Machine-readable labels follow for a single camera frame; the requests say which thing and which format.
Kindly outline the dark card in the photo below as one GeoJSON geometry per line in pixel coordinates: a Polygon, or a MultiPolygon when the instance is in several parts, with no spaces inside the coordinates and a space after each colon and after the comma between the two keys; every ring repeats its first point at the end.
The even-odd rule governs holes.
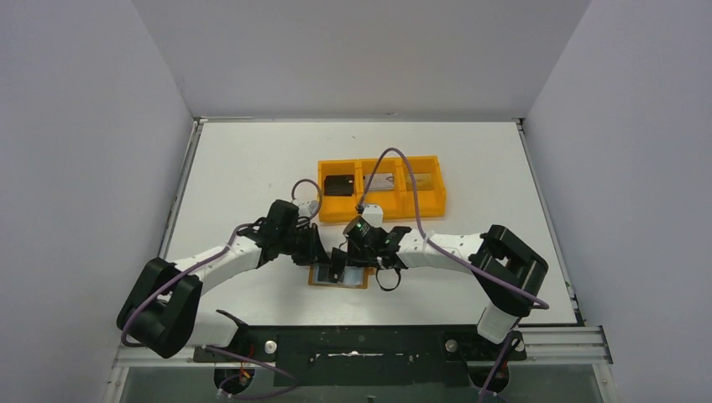
{"type": "Polygon", "coordinates": [[[344,282],[344,269],[334,269],[331,266],[317,268],[317,281],[325,284],[342,284],[344,282]]]}

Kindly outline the tan leather card holder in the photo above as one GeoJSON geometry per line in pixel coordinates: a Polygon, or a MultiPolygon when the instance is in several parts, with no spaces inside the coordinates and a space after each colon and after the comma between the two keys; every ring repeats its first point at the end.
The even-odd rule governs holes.
{"type": "Polygon", "coordinates": [[[343,271],[333,273],[329,267],[314,265],[309,270],[307,284],[331,288],[353,290],[367,289],[369,277],[374,273],[372,268],[347,266],[343,271]]]}

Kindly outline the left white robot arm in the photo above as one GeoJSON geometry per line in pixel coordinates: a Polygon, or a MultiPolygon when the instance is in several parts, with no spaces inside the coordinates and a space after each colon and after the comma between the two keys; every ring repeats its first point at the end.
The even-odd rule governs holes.
{"type": "Polygon", "coordinates": [[[235,359],[249,345],[243,324],[224,311],[202,312],[210,290],[280,256],[297,266],[329,264],[318,226],[297,205],[274,201],[266,216],[238,225],[225,243],[200,254],[167,261],[153,258],[141,270],[117,318],[125,347],[146,347],[167,359],[184,347],[209,345],[235,359]]]}

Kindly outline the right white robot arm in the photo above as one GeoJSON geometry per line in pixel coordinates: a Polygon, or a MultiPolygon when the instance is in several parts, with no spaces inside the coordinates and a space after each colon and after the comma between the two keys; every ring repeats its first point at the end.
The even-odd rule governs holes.
{"type": "Polygon", "coordinates": [[[474,351],[491,359],[505,339],[534,309],[546,309],[538,293],[548,262],[509,228],[493,224],[484,233],[449,235],[396,226],[385,230],[357,216],[343,236],[345,264],[381,270],[432,268],[472,275],[489,298],[473,334],[474,351]]]}

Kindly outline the silver credit card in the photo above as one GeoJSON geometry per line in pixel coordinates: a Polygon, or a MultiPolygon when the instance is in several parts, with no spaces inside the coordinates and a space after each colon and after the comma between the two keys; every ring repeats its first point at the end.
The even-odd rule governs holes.
{"type": "Polygon", "coordinates": [[[376,173],[364,176],[364,190],[393,191],[395,189],[395,176],[392,173],[376,173]]]}

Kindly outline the black credit card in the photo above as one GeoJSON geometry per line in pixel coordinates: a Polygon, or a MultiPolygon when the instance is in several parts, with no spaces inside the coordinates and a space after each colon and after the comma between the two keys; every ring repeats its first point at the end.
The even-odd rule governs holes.
{"type": "Polygon", "coordinates": [[[345,196],[354,194],[353,175],[327,175],[323,182],[325,196],[345,196]]]}

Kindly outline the orange three-compartment tray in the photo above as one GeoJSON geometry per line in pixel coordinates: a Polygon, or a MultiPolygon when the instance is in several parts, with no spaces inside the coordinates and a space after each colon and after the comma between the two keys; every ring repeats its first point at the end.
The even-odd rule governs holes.
{"type": "Polygon", "coordinates": [[[357,215],[357,205],[377,204],[382,207],[385,219],[405,220],[416,216],[443,217],[447,206],[447,189],[442,178],[438,157],[435,155],[409,156],[407,160],[396,156],[378,159],[321,160],[317,163],[318,184],[324,196],[319,212],[321,222],[347,222],[357,215]],[[392,173],[395,176],[393,191],[364,190],[364,176],[376,173],[392,173]],[[429,173],[433,189],[430,191],[408,191],[405,174],[429,173]],[[325,196],[323,182],[327,175],[353,175],[354,194],[345,196],[325,196]]]}

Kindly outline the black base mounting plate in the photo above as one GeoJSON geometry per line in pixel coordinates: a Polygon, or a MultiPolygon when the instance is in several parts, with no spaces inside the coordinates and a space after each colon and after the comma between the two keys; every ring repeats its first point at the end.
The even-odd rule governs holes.
{"type": "Polygon", "coordinates": [[[195,346],[200,363],[276,367],[274,385],[487,386],[501,391],[508,365],[526,359],[522,334],[492,343],[470,325],[314,325],[241,323],[228,343],[195,346]]]}

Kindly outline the aluminium frame rail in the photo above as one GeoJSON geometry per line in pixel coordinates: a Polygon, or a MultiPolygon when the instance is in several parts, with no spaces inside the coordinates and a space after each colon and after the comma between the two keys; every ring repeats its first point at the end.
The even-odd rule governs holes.
{"type": "MultiPolygon", "coordinates": [[[[159,256],[161,258],[165,258],[170,249],[171,239],[175,231],[175,223],[181,209],[181,203],[185,194],[186,184],[189,180],[191,167],[200,141],[202,129],[206,121],[207,120],[205,118],[193,119],[191,134],[188,138],[186,152],[181,163],[181,170],[175,189],[175,195],[171,200],[169,215],[160,242],[159,256]]],[[[120,345],[115,354],[111,373],[109,375],[108,381],[106,383],[106,388],[102,396],[102,402],[119,402],[121,399],[124,383],[128,377],[129,372],[128,367],[122,367],[118,364],[118,355],[122,352],[122,347],[123,345],[120,345]]]]}

